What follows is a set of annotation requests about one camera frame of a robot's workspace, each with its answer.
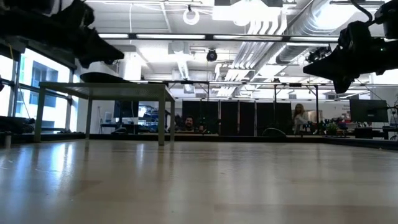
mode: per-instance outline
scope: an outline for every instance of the wooden floor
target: wooden floor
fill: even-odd
[[[0,223],[398,223],[398,154],[73,141],[0,150]]]

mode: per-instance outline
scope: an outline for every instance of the woman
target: woman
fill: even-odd
[[[308,121],[303,118],[304,114],[304,106],[301,103],[297,103],[294,108],[294,134],[298,134],[300,132],[300,128],[303,124],[307,124]]]

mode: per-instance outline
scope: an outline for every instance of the computer monitor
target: computer monitor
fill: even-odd
[[[138,117],[138,104],[139,104],[138,101],[115,101],[113,108],[113,117],[114,118]]]
[[[349,100],[351,121],[388,122],[385,100]]]

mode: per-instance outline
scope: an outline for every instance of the person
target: person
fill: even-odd
[[[186,132],[194,132],[195,131],[195,128],[193,126],[193,117],[192,116],[187,116],[185,118],[184,127],[180,128],[179,131],[186,131]]]
[[[294,108],[294,134],[298,134],[300,132],[300,128],[303,124],[307,124],[308,121],[303,118],[304,114],[304,106],[301,103],[297,103],[296,107]]]

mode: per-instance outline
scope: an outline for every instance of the potted plant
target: potted plant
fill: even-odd
[[[326,134],[327,134],[327,135],[336,135],[336,134],[337,134],[337,129],[338,129],[337,124],[334,123],[334,122],[330,122],[330,123],[326,126]]]

